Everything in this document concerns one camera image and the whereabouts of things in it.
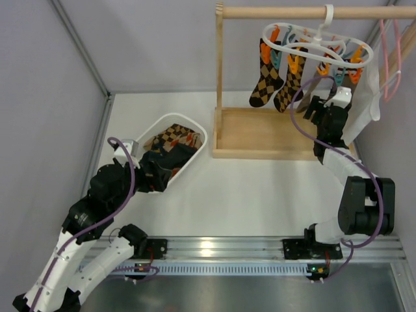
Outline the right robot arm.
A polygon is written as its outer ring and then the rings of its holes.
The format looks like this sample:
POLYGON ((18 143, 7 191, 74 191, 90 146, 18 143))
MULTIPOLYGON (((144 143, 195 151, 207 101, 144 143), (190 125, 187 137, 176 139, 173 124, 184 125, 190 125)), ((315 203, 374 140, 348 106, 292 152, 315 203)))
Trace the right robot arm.
POLYGON ((313 96, 304 114, 317 127, 314 155, 344 187, 337 216, 311 226, 319 243, 335 244, 355 234, 390 235, 394 229, 395 183, 370 176, 342 140, 348 111, 313 96))

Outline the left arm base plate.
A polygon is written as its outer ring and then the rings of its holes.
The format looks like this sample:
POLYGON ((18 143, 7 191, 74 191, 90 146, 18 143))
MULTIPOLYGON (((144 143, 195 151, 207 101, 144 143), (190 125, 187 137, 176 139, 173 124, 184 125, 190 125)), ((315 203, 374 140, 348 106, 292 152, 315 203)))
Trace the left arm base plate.
POLYGON ((164 259, 168 250, 167 239, 148 239, 142 258, 147 260, 164 259))

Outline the tan brown sock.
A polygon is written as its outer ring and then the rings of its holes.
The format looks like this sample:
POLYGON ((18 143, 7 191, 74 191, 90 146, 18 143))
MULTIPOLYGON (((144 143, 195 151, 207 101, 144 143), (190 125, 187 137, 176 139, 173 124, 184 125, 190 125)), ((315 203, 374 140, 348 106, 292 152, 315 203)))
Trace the tan brown sock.
POLYGON ((298 102, 298 106, 296 107, 297 114, 300 114, 307 110, 311 101, 312 92, 318 86, 321 77, 322 76, 316 71, 314 76, 302 85, 303 87, 306 87, 306 92, 301 90, 299 94, 295 97, 295 101, 298 102))

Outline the black sock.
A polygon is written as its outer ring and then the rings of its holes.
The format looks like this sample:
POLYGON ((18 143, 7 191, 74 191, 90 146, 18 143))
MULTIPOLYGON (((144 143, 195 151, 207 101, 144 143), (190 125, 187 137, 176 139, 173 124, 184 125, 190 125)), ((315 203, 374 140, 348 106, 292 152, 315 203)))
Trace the black sock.
POLYGON ((161 168, 170 170, 171 177, 174 177, 197 151, 197 148, 177 143, 169 152, 157 156, 155 162, 161 168))

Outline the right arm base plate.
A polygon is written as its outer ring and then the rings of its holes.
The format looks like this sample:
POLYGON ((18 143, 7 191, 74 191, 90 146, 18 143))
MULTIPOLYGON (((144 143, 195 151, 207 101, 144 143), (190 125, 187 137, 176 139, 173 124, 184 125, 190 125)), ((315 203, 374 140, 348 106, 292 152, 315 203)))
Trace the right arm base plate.
POLYGON ((283 239, 286 260, 338 260, 343 258, 339 244, 323 244, 306 239, 283 239))

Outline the teal patterned sock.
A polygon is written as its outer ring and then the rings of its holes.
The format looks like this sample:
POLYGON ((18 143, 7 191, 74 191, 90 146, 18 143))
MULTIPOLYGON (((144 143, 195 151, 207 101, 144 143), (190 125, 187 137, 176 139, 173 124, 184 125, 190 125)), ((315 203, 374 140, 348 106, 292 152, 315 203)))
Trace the teal patterned sock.
POLYGON ((162 153, 156 152, 156 151, 147 151, 145 154, 143 154, 141 161, 142 162, 157 162, 161 159, 163 159, 164 155, 162 153))

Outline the white clip sock hanger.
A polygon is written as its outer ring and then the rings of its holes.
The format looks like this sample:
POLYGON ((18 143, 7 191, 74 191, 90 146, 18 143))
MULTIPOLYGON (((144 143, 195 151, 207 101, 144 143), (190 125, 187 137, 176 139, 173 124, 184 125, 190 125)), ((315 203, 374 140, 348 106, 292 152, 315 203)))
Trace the white clip sock hanger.
POLYGON ((334 17, 333 5, 326 5, 325 11, 324 21, 317 29, 284 22, 267 25, 262 32, 265 43, 262 52, 276 67, 286 54, 291 73, 300 71, 300 59, 304 58, 318 62, 318 75, 333 77, 338 86, 346 76, 356 85, 373 60, 374 51, 357 38, 327 32, 334 17))

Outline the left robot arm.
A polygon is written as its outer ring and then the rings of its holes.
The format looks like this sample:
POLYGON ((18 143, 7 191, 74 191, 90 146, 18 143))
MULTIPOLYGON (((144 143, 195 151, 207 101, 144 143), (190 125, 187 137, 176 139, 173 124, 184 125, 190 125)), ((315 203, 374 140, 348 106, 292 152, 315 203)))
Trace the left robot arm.
POLYGON ((124 261, 152 259, 156 248, 148 235, 128 224, 94 260, 79 267, 131 197, 136 192, 164 191, 171 175, 171 170, 156 162, 135 166, 114 160, 102 166, 90 180, 86 196, 71 206, 35 285, 15 297, 12 305, 18 311, 79 311, 89 294, 124 261))

